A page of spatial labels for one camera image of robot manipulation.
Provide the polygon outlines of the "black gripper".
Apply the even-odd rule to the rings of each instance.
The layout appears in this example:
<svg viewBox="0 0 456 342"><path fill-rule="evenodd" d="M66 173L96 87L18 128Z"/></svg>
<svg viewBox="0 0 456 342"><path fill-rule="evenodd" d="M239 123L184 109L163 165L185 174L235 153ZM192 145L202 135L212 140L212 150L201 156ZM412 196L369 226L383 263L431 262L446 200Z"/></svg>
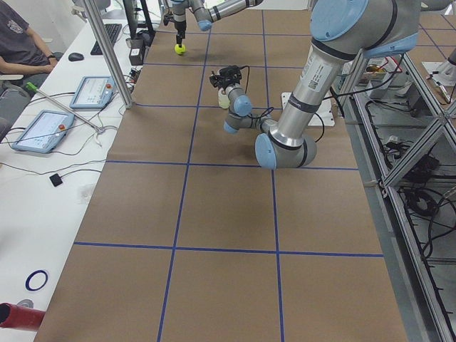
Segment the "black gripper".
<svg viewBox="0 0 456 342"><path fill-rule="evenodd" d="M184 21L176 21L175 22L175 29L177 30L176 34L176 44L181 46L183 44L183 40L185 39L185 31L187 30L187 22Z"/></svg>
<svg viewBox="0 0 456 342"><path fill-rule="evenodd" d="M240 83L241 79L241 73L229 74L227 76L212 74L209 77L209 81L214 88L223 89L226 89L228 86Z"/></svg>

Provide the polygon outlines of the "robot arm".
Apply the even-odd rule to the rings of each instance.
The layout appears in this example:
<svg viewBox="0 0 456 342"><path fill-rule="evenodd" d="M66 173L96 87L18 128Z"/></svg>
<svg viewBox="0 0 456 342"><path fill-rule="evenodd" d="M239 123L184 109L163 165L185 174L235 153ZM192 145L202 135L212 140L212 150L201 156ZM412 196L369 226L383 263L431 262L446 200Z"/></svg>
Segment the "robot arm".
<svg viewBox="0 0 456 342"><path fill-rule="evenodd" d="M318 1L311 14L309 57L278 121L251 113L236 66L210 76L211 84L223 89L230 101L224 129L228 133L260 130L255 155L264 168L309 164L315 158L316 143L304 131L342 66L358 52L376 58L412 50L418 41L420 9L419 1Z"/></svg>
<svg viewBox="0 0 456 342"><path fill-rule="evenodd" d="M262 0L230 0L210 8L206 8L204 1L200 0L171 1L170 3L172 4L171 9L164 14L163 23L165 26L169 22L174 24L177 32L176 47L183 48L183 40L187 30L186 10L189 9L193 13L201 31L208 31L214 22L250 7L258 6Z"/></svg>

